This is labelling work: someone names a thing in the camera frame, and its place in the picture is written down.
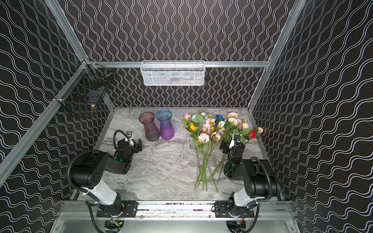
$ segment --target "green leaf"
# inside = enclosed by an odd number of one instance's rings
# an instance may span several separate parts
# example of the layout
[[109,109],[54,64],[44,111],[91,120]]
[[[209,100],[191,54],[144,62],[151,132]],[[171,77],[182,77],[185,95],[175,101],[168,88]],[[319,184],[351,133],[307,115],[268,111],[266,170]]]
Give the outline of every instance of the green leaf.
[[193,121],[194,123],[201,123],[201,122],[204,121],[204,118],[203,118],[199,113],[197,113],[197,114],[194,114],[194,115],[192,116],[192,121]]
[[250,132],[251,132],[251,129],[244,129],[244,130],[241,131],[241,134],[242,135],[246,135],[246,134],[248,134]]

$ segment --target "black wallpaper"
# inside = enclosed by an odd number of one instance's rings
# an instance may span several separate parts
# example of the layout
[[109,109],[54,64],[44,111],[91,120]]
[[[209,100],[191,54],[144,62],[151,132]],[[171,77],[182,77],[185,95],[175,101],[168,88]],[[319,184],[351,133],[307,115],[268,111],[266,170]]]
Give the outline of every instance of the black wallpaper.
[[[0,1],[0,161],[79,64],[43,0]],[[0,187],[1,233],[50,231],[71,195],[67,165],[93,148],[108,113],[75,119],[60,109]]]
[[301,232],[373,231],[373,1],[309,0],[253,111]]
[[109,94],[117,107],[247,107],[263,68],[207,68],[203,86],[145,86],[140,69],[115,72]]
[[0,1],[0,161],[79,64],[44,1]]
[[109,116],[74,118],[61,108],[0,188],[0,232],[51,230],[63,200],[73,189],[64,179],[76,154],[93,149]]
[[93,61],[263,61],[294,0],[59,3]]

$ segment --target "yellow rose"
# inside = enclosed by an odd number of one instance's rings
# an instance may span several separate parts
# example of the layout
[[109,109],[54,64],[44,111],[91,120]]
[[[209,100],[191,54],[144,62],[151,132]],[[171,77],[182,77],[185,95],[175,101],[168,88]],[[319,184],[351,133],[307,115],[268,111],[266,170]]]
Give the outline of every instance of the yellow rose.
[[190,124],[190,129],[194,131],[194,130],[196,130],[197,128],[194,126],[193,123],[191,123],[191,124]]

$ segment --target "blue and purple glass vase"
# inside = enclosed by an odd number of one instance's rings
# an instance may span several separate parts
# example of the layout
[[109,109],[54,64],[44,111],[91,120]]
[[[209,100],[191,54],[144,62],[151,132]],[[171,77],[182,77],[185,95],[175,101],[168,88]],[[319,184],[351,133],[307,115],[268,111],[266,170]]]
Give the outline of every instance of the blue and purple glass vase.
[[168,109],[159,110],[156,114],[157,120],[161,123],[160,135],[164,140],[170,140],[175,136],[175,131],[171,124],[172,113]]

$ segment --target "blue rose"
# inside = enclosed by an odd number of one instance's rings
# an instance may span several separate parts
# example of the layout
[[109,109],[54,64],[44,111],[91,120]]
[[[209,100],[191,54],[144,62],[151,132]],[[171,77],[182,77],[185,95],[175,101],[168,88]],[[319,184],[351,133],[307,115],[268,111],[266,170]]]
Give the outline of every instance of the blue rose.
[[216,118],[215,118],[216,123],[219,122],[219,121],[223,121],[223,120],[224,120],[224,118],[223,118],[222,115],[216,115]]

